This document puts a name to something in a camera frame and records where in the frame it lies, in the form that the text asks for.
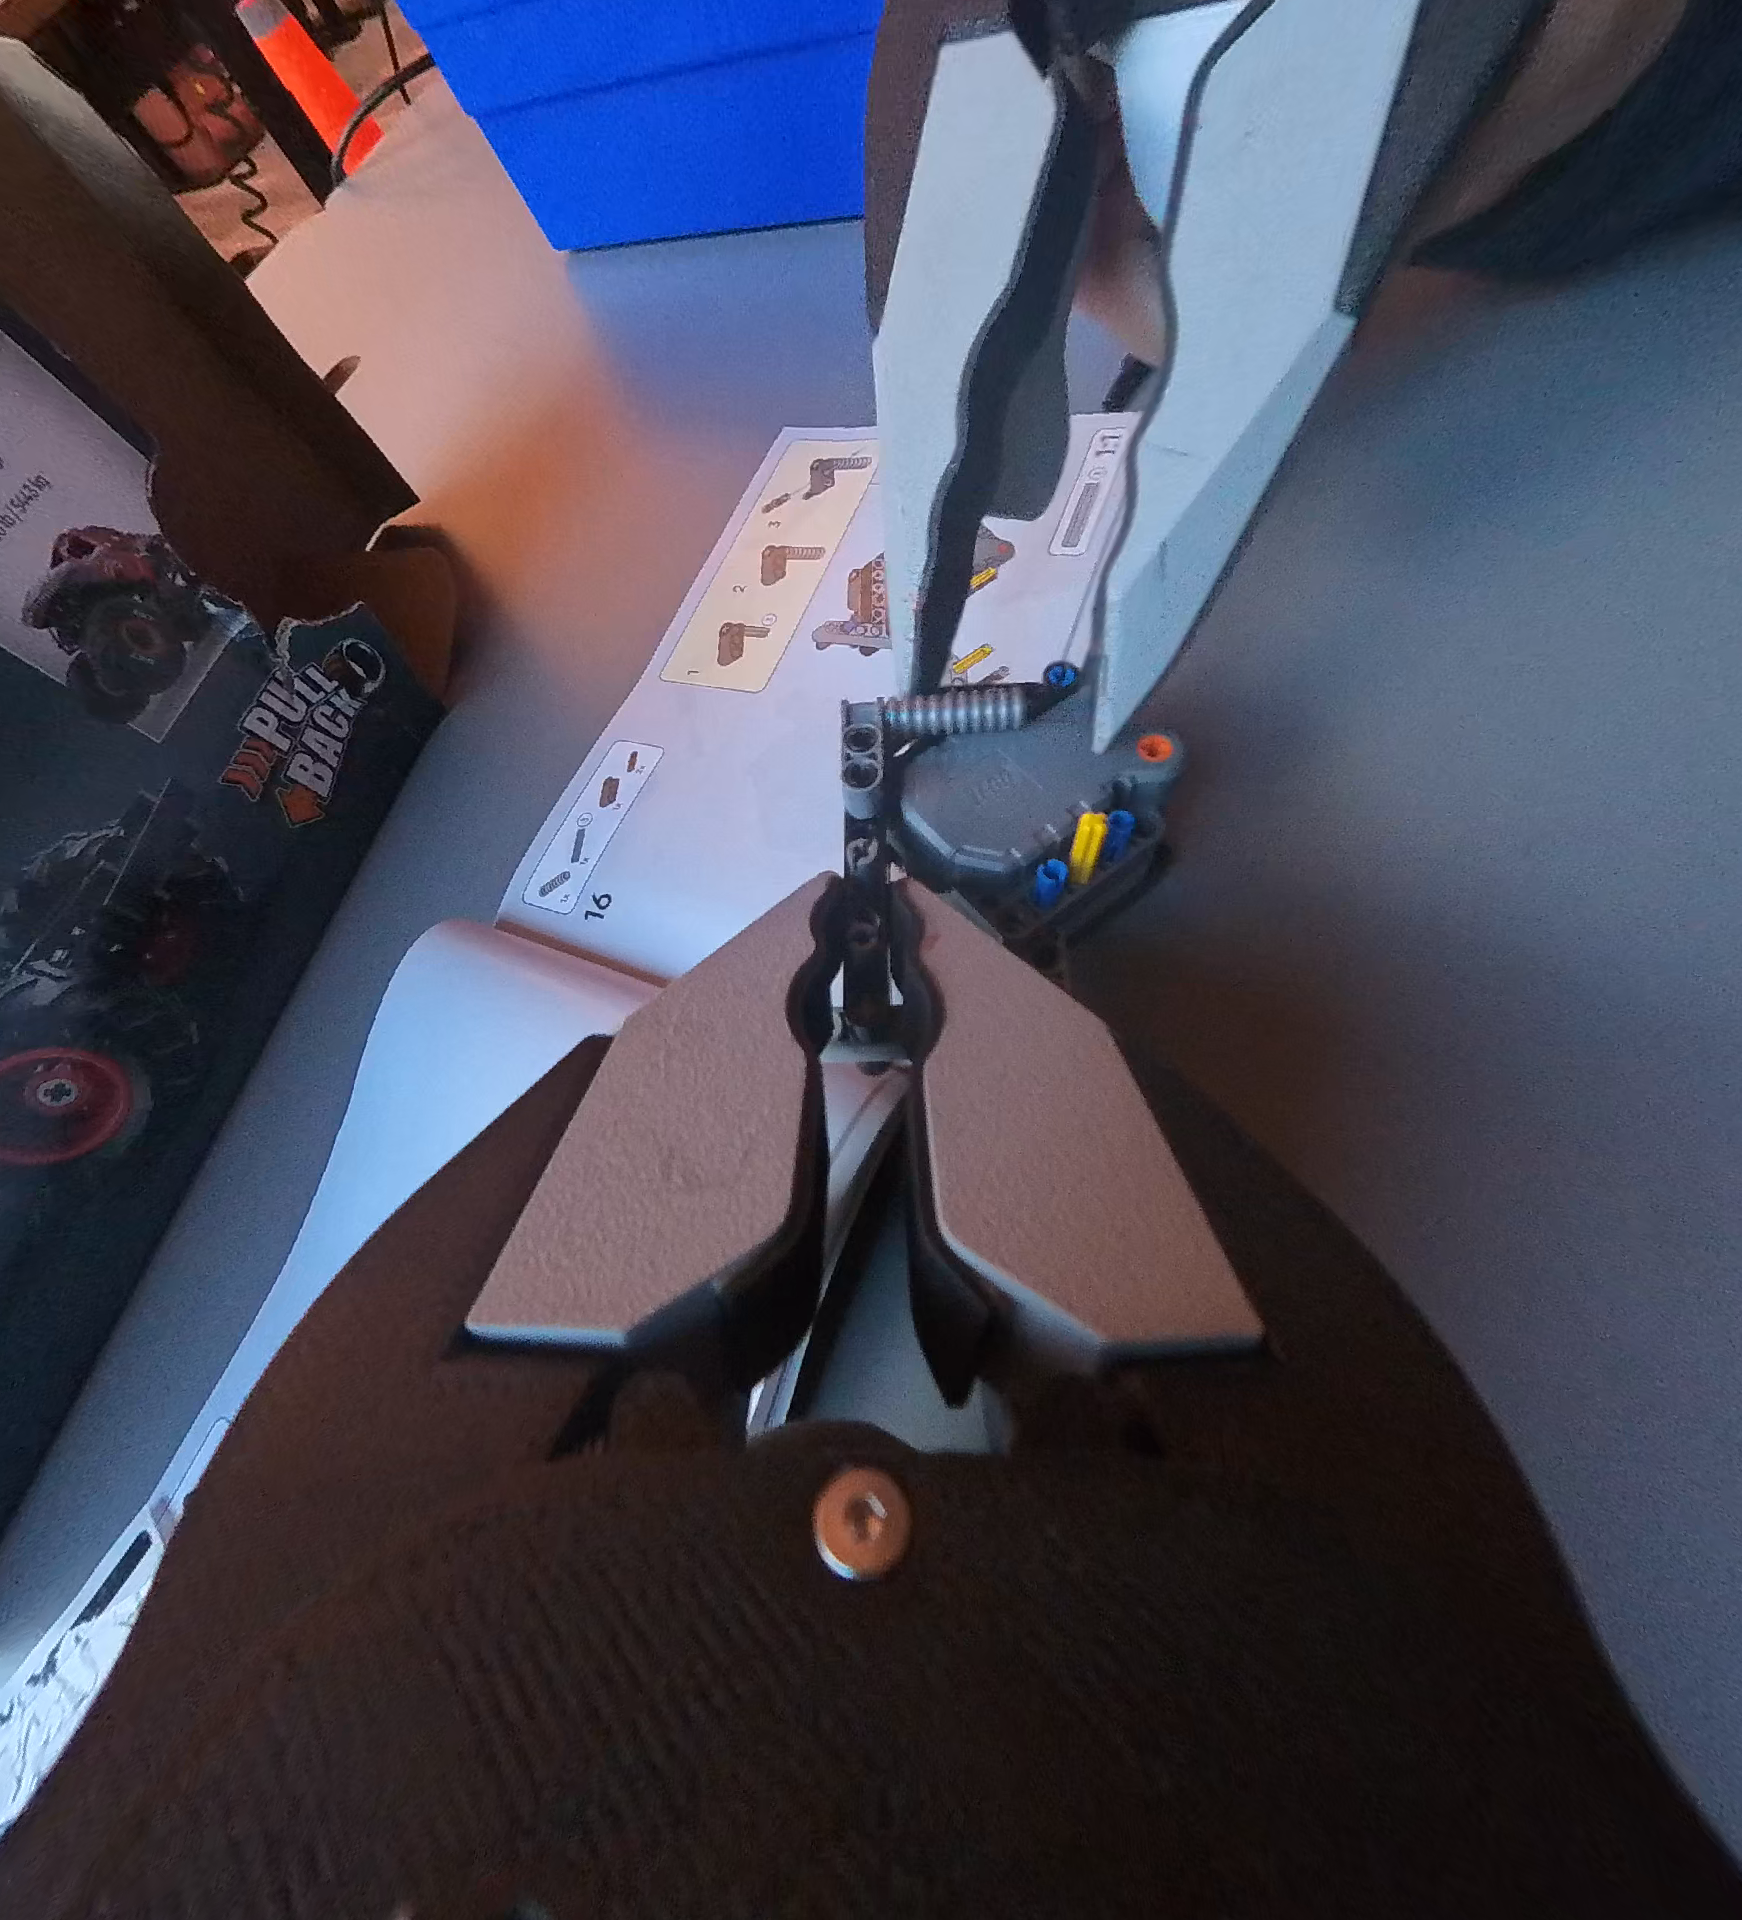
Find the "blue plastic bin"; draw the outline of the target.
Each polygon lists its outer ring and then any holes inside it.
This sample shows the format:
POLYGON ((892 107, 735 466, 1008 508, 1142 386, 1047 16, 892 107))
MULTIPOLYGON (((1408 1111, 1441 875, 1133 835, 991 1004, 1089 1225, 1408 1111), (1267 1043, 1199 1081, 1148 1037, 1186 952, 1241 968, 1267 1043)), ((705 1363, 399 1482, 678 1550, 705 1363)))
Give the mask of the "blue plastic bin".
POLYGON ((880 1, 403 1, 562 252, 856 218, 880 1))

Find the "lego instruction booklet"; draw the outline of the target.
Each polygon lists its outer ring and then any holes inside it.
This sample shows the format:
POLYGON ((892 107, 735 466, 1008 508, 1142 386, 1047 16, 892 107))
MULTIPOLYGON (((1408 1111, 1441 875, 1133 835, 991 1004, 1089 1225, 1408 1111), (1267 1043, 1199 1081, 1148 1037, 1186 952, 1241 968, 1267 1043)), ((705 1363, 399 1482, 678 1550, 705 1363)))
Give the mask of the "lego instruction booklet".
MULTIPOLYGON (((1136 436, 1136 414, 1078 415, 1052 505, 983 517, 943 687, 1083 667, 1136 436)), ((877 469, 870 433, 779 436, 497 921, 438 924, 399 961, 263 1308, 153 1497, 0 1687, 0 1838, 113 1671, 235 1412, 337 1268, 572 1046, 839 862, 839 709, 895 692, 877 469)))

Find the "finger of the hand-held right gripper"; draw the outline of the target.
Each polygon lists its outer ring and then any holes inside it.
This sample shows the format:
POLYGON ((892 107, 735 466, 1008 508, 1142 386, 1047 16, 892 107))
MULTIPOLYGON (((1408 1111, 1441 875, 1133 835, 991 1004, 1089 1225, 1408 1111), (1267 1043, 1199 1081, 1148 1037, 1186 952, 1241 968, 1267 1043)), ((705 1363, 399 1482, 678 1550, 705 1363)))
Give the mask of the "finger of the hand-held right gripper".
POLYGON ((1083 101, 1041 4, 888 1, 867 87, 867 315, 890 651, 934 690, 980 517, 1034 517, 1065 458, 1083 101))
POLYGON ((1095 750, 1193 632, 1350 338, 1338 282, 1412 27, 1410 1, 1191 4, 1100 43, 1166 351, 1100 586, 1095 750))

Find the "person's right forearm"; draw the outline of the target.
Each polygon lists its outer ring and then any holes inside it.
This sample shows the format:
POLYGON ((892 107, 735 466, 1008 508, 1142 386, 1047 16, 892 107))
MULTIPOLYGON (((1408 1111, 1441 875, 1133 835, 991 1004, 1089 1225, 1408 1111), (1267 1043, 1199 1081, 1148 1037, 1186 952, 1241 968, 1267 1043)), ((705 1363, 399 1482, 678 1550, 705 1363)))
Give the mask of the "person's right forearm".
POLYGON ((1649 68, 1506 197, 1412 265, 1532 282, 1742 215, 1742 1, 1688 4, 1649 68))

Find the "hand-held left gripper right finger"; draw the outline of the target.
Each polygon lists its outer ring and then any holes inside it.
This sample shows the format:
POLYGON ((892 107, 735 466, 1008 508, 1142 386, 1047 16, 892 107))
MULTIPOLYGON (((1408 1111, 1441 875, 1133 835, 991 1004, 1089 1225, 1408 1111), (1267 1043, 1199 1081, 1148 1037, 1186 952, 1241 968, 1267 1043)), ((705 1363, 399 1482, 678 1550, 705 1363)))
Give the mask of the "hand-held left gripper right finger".
POLYGON ((910 1312, 940 1388, 1264 1342, 1103 1022, 945 900, 890 905, 910 1312))

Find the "dark printed lego set box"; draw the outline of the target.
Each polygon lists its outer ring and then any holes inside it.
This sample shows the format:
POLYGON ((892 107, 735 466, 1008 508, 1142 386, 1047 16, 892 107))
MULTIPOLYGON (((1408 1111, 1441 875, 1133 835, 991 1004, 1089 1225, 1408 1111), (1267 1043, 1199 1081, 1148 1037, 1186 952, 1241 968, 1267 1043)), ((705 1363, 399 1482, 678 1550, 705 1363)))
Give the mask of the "dark printed lego set box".
POLYGON ((442 721, 414 501, 0 36, 0 1539, 442 721))

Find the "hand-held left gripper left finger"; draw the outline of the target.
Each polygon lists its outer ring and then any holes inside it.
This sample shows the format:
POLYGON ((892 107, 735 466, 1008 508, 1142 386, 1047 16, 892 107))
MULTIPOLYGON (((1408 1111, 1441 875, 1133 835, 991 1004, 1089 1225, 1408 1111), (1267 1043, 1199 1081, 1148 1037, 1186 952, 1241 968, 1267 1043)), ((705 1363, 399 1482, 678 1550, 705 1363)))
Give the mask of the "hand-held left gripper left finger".
POLYGON ((766 1373, 820 1282, 839 878, 810 877, 617 1028, 466 1331, 766 1373))

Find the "orange traffic cone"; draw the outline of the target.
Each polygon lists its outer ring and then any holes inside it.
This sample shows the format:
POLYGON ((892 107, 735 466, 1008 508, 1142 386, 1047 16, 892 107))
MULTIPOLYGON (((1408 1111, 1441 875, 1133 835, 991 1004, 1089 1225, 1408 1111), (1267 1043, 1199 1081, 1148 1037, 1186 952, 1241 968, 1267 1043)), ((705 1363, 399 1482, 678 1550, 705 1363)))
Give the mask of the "orange traffic cone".
POLYGON ((361 101, 313 38, 298 4, 239 1, 235 14, 273 76, 322 143, 325 174, 361 101))

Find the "grey black lego assembly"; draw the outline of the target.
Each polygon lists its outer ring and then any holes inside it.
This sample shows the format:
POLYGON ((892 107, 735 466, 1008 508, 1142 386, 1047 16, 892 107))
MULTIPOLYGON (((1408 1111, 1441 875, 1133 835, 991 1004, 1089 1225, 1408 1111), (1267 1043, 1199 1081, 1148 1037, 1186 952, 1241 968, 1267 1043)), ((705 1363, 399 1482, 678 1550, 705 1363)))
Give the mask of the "grey black lego assembly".
POLYGON ((1062 986, 1076 946, 1156 883, 1184 743, 1123 731, 1098 746, 1093 694, 1093 667, 1054 660, 1030 683, 840 705, 840 1043, 895 1049, 902 878, 1062 986))

